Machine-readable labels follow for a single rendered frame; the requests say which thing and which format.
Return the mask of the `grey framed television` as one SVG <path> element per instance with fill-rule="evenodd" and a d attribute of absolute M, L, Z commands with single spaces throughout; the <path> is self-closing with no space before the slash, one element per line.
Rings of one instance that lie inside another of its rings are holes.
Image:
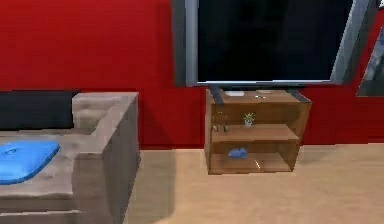
<path fill-rule="evenodd" d="M 185 0 L 186 84 L 286 89 L 350 82 L 376 0 Z"/>

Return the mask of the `small potted green plant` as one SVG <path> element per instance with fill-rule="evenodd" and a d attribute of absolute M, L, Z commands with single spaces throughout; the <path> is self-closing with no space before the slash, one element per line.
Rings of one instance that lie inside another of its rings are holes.
<path fill-rule="evenodd" d="M 246 113 L 243 117 L 243 120 L 246 127 L 251 127 L 255 120 L 255 114 L 253 112 Z"/>

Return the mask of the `small blue object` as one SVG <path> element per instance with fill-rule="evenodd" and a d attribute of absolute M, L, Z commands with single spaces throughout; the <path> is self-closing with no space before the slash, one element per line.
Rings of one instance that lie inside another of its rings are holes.
<path fill-rule="evenodd" d="M 248 152 L 245 148 L 230 150 L 228 156 L 232 159 L 246 159 Z"/>

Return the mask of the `brown wooden tv stand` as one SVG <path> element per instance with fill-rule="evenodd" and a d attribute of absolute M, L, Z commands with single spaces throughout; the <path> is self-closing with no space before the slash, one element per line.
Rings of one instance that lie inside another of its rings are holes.
<path fill-rule="evenodd" d="M 256 95 L 265 96 L 257 99 Z M 218 104 L 206 93 L 205 158 L 210 175 L 291 172 L 309 118 L 312 102 L 297 91 L 246 91 L 242 97 L 221 94 Z M 253 112 L 251 127 L 243 117 Z M 246 159 L 232 159 L 230 150 L 245 148 Z"/>

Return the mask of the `grey brown sofa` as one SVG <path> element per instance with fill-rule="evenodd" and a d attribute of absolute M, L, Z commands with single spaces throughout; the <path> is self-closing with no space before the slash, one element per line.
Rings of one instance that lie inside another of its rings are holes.
<path fill-rule="evenodd" d="M 0 131 L 0 144 L 55 140 L 35 177 L 0 185 L 0 224 L 122 224 L 140 163 L 138 94 L 79 93 L 72 129 Z"/>

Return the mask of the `blue cushion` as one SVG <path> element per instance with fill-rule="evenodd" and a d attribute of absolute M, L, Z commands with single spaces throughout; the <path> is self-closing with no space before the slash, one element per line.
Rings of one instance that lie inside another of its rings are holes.
<path fill-rule="evenodd" d="M 25 182 L 38 174 L 59 152 L 50 140 L 19 140 L 0 145 L 0 185 Z"/>

